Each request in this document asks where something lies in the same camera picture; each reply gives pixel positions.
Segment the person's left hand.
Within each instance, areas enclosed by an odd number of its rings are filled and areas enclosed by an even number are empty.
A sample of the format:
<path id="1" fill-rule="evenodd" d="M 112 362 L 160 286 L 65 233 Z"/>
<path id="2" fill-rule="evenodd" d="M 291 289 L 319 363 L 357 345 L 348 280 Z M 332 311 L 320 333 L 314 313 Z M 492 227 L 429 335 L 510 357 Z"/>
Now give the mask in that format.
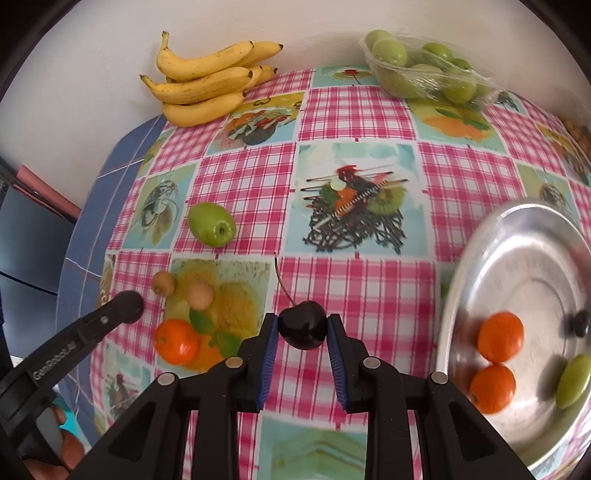
<path id="1" fill-rule="evenodd" d="M 85 456 L 82 442 L 61 426 L 66 422 L 66 414 L 57 406 L 52 406 L 53 419 L 49 420 L 46 409 L 37 420 L 37 426 L 43 440 L 49 440 L 52 462 L 47 463 L 37 458 L 26 459 L 24 464 L 29 473 L 37 480 L 67 479 Z"/>

